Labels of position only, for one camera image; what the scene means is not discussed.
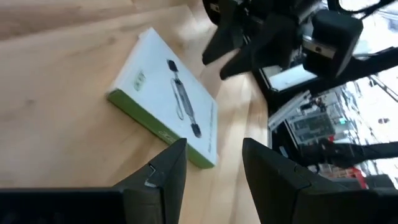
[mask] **green box edge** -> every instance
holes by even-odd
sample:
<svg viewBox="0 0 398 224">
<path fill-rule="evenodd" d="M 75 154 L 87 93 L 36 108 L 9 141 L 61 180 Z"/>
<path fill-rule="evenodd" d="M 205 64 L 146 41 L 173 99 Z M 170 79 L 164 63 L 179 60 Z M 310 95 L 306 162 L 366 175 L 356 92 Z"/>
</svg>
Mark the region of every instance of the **green box edge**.
<svg viewBox="0 0 398 224">
<path fill-rule="evenodd" d="M 153 115 L 148 113 L 122 90 L 116 89 L 111 91 L 108 93 L 107 99 L 167 144 L 170 145 L 174 141 L 159 135 L 160 131 L 167 131 L 168 135 L 175 139 L 175 141 L 181 138 L 168 127 L 166 127 L 166 125 L 156 119 Z M 187 144 L 187 149 L 189 160 L 197 167 L 201 169 L 209 169 L 215 166 L 213 163 L 203 157 L 198 151 L 196 151 L 189 143 Z"/>
</svg>

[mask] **green logo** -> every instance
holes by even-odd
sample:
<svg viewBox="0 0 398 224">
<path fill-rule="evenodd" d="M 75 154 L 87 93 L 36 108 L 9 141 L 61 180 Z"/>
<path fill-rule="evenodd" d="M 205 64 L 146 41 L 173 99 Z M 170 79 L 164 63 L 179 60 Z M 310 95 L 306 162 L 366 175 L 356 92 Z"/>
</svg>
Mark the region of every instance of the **green logo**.
<svg viewBox="0 0 398 224">
<path fill-rule="evenodd" d="M 138 75 L 136 75 L 136 78 L 134 79 L 134 89 L 137 91 L 140 91 L 142 86 L 144 85 L 145 82 L 145 75 L 142 71 L 139 71 Z"/>
</svg>

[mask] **product box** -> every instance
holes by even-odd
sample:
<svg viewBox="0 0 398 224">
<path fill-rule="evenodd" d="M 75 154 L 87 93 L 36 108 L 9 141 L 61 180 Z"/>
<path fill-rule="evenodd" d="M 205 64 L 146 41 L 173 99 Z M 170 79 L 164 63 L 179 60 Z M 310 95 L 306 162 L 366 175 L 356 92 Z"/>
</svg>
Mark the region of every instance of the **product box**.
<svg viewBox="0 0 398 224">
<path fill-rule="evenodd" d="M 139 36 L 108 100 L 168 144 L 186 138 L 200 168 L 217 161 L 217 104 L 154 29 Z"/>
</svg>

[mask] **black cable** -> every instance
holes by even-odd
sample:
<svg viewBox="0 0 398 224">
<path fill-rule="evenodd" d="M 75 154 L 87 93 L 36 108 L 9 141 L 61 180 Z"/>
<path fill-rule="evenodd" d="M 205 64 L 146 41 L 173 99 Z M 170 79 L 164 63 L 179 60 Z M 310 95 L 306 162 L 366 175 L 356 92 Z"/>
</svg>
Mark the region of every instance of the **black cable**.
<svg viewBox="0 0 398 224">
<path fill-rule="evenodd" d="M 364 19 L 368 16 L 370 16 L 372 13 L 377 11 L 378 9 L 394 2 L 395 0 L 380 0 L 378 3 L 375 3 L 371 6 L 364 7 L 362 9 L 358 10 L 347 10 L 343 9 L 342 6 L 340 5 L 340 0 L 328 0 L 328 8 L 329 10 L 337 11 L 342 14 L 359 14 L 359 13 L 364 13 L 364 16 L 361 19 Z"/>
</svg>

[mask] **wooden surface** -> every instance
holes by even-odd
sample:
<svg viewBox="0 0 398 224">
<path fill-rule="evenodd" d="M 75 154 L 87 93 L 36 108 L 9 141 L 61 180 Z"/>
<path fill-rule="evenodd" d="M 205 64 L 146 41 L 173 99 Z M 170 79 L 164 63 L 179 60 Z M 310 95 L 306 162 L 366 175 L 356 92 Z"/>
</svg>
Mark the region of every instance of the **wooden surface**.
<svg viewBox="0 0 398 224">
<path fill-rule="evenodd" d="M 219 108 L 219 163 L 208 170 L 188 163 L 180 223 L 259 223 L 241 157 L 244 137 L 267 142 L 256 82 L 220 80 L 233 52 L 202 64 L 215 27 L 200 3 L 149 6 L 0 42 L 0 187 L 111 186 L 167 147 L 104 97 L 137 34 L 153 26 Z"/>
</svg>

